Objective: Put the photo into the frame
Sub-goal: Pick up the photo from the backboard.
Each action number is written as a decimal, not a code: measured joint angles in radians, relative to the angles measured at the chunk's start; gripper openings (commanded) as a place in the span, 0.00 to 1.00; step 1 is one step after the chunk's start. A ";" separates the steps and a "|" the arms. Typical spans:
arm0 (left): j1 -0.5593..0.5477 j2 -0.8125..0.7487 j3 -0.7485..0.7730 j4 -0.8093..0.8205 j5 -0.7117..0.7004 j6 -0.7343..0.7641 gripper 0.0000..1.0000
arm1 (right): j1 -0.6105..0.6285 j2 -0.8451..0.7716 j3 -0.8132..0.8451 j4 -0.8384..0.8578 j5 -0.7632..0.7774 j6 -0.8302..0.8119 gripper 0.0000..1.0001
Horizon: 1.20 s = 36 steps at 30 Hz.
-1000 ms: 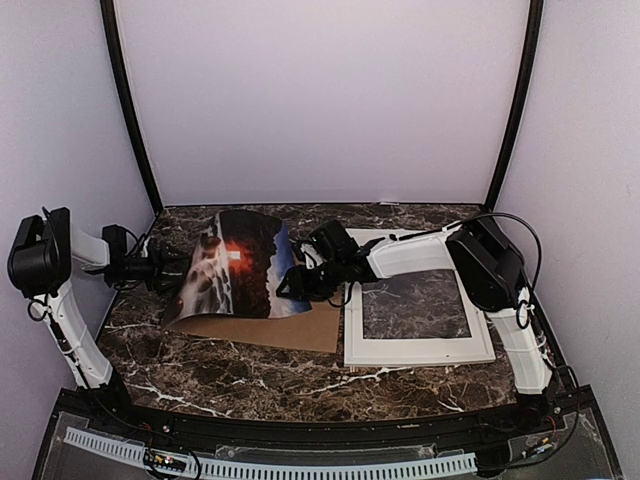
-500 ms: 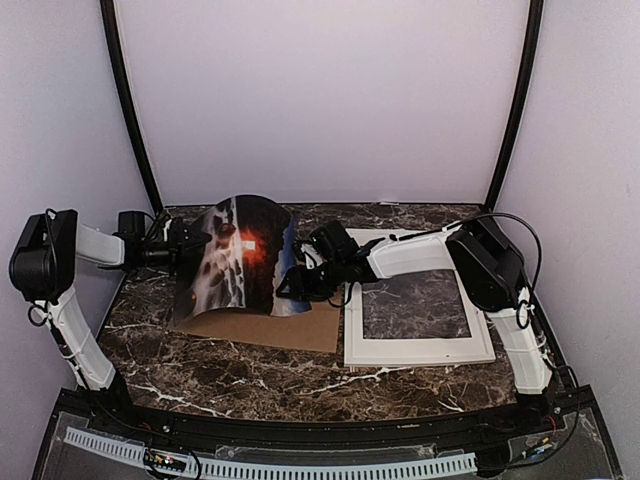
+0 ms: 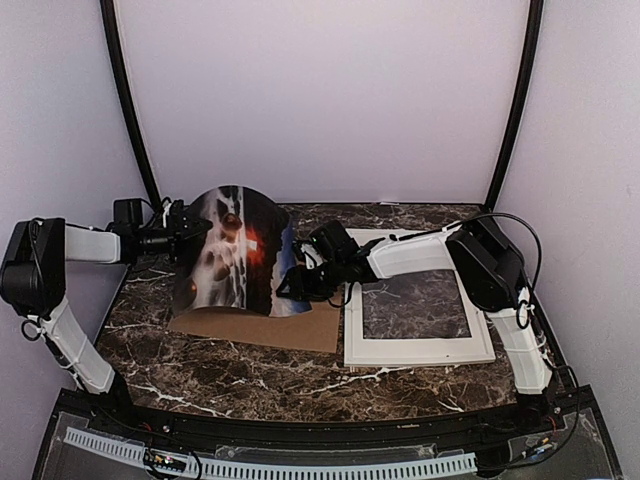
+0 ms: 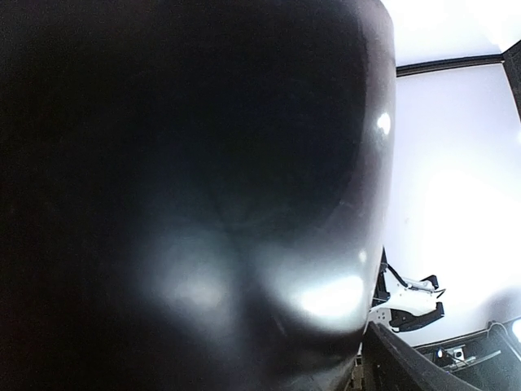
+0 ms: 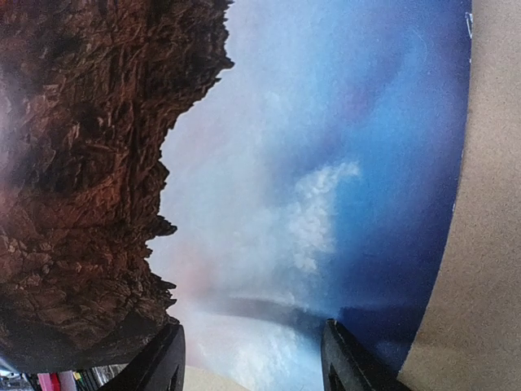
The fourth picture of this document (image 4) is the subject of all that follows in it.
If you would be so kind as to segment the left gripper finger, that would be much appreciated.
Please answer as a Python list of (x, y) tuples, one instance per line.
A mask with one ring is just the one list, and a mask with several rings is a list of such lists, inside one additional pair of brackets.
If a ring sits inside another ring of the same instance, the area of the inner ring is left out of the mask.
[(364, 335), (366, 390), (475, 390), (437, 367), (380, 323), (368, 323)]

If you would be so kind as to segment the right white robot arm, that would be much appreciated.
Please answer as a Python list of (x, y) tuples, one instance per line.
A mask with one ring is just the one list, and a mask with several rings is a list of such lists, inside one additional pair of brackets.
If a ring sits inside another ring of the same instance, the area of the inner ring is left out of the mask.
[(444, 317), (443, 294), (436, 275), (404, 278), (382, 253), (369, 320), (395, 333), (417, 331)]

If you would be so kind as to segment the landscape photo print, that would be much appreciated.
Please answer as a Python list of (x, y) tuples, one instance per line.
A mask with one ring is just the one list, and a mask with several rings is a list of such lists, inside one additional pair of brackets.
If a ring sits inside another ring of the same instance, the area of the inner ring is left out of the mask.
[(2, 2), (2, 389), (343, 389), (395, 80), (380, 1)]

